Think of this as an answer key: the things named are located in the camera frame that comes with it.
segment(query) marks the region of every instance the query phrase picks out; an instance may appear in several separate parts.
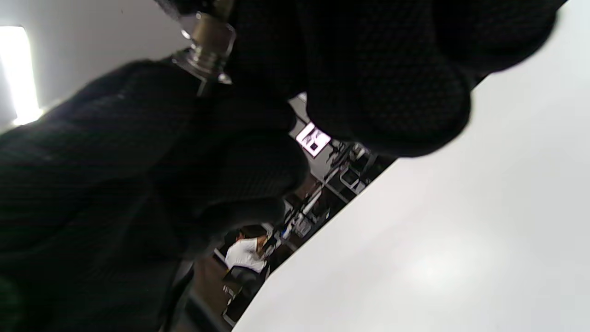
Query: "metal fitting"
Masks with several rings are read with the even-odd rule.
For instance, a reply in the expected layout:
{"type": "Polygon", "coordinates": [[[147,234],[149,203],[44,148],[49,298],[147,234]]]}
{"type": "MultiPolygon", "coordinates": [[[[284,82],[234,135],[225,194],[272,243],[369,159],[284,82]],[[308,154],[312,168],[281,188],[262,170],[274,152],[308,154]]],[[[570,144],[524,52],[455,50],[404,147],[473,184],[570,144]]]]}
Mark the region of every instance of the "metal fitting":
{"type": "Polygon", "coordinates": [[[176,54],[173,62],[201,81],[197,96],[207,96],[223,74],[234,46],[235,30],[221,19],[203,12],[182,17],[181,26],[182,34],[191,40],[192,45],[188,51],[176,54]]]}

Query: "black glove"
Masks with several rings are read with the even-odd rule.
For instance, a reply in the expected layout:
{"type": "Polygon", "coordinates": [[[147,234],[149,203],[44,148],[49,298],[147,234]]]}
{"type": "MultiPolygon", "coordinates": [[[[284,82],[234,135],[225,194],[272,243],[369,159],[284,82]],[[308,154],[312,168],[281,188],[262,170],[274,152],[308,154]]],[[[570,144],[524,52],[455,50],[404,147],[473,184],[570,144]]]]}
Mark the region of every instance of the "black glove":
{"type": "MultiPolygon", "coordinates": [[[[156,0],[173,18],[210,1],[156,0]]],[[[470,89],[533,54],[565,0],[239,0],[228,71],[284,98],[307,92],[334,138],[406,157],[432,152],[468,121],[470,89]]]]}
{"type": "Polygon", "coordinates": [[[19,330],[157,330],[182,259],[282,221],[307,174],[294,112],[243,82],[196,99],[180,68],[132,63],[0,136],[0,284],[19,330]]]}

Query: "white shirt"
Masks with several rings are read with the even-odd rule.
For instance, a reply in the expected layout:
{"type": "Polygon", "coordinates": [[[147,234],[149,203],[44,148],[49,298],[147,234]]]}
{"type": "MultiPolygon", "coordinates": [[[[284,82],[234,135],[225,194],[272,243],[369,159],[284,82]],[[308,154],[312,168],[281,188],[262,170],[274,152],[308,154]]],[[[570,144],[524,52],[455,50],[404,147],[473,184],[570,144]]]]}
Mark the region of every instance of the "white shirt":
{"type": "Polygon", "coordinates": [[[234,265],[250,268],[258,273],[262,271],[266,262],[256,253],[257,239],[238,240],[227,250],[225,264],[229,269],[234,265]]]}

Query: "light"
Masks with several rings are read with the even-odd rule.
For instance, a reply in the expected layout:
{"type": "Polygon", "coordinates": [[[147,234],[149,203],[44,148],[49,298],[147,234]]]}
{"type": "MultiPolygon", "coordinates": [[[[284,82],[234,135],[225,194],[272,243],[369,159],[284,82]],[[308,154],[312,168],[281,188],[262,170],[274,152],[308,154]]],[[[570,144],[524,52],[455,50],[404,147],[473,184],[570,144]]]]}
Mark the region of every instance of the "light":
{"type": "Polygon", "coordinates": [[[37,120],[39,108],[27,32],[22,27],[0,27],[0,59],[17,113],[15,125],[37,120]]]}
{"type": "Polygon", "coordinates": [[[312,157],[316,157],[330,142],[331,138],[317,129],[316,126],[310,122],[305,128],[303,128],[297,137],[295,137],[295,140],[307,152],[309,152],[312,157]]]}

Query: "white surface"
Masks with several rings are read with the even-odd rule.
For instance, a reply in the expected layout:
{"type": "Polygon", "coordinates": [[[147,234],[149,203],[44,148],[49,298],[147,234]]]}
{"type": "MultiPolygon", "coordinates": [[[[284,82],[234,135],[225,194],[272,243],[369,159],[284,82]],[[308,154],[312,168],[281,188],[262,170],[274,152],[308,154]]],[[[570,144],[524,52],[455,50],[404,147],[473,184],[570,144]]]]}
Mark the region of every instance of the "white surface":
{"type": "Polygon", "coordinates": [[[16,125],[36,121],[41,116],[33,77],[31,49],[22,27],[0,27],[0,59],[11,92],[16,125]]]}
{"type": "Polygon", "coordinates": [[[234,332],[590,331],[590,2],[274,273],[234,332]]]}

